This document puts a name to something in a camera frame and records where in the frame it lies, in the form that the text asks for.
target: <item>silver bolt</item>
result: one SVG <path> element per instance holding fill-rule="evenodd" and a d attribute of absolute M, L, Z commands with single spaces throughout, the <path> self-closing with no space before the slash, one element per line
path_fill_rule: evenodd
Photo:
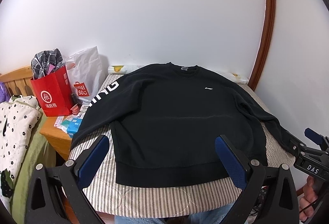
<path fill-rule="evenodd" d="M 281 166 L 282 166 L 282 168 L 283 168 L 284 170 L 288 170 L 288 169 L 289 169 L 289 166 L 288 166 L 287 164 L 282 164 Z"/>
<path fill-rule="evenodd" d="M 65 165 L 66 166 L 71 166 L 71 165 L 73 165 L 74 164 L 74 161 L 73 160 L 67 160 L 66 162 L 65 162 Z"/>
<path fill-rule="evenodd" d="M 252 159 L 252 160 L 250 161 L 250 163 L 251 163 L 253 166 L 259 166 L 259 161 L 256 160 L 256 159 Z"/>
<path fill-rule="evenodd" d="M 40 170 L 41 168 L 43 168 L 43 165 L 42 164 L 37 164 L 36 169 Z"/>

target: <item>wooden headboard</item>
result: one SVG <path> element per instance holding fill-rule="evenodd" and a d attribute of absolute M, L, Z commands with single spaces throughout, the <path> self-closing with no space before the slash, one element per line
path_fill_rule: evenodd
<path fill-rule="evenodd" d="M 31 66 L 26 66 L 12 72 L 0 75 L 0 81 L 4 82 L 10 95 L 33 95 Z"/>

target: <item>person's leg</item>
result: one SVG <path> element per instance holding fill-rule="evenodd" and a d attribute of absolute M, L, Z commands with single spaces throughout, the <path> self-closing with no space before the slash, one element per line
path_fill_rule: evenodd
<path fill-rule="evenodd" d="M 166 224 L 160 218 L 134 218 L 125 216 L 114 216 L 115 224 Z"/>
<path fill-rule="evenodd" d="M 188 224 L 219 224 L 230 211 L 234 203 L 214 210 L 189 215 Z"/>

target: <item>wooden nightstand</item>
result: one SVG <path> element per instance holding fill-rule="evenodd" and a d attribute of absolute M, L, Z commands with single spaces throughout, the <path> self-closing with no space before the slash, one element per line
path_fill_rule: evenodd
<path fill-rule="evenodd" d="M 40 133 L 45 136 L 51 146 L 63 157 L 65 161 L 70 155 L 72 139 L 68 134 L 57 127 L 54 127 L 57 117 L 48 117 L 43 124 Z"/>

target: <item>black sweatshirt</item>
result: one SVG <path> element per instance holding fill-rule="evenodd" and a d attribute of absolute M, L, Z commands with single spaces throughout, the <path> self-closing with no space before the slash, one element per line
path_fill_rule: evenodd
<path fill-rule="evenodd" d="M 228 177 L 215 152 L 219 135 L 268 165 L 260 120 L 289 151 L 279 121 L 236 83 L 199 66 L 152 64 L 120 77 L 93 99 L 71 148 L 111 123 L 116 183 L 189 186 Z"/>

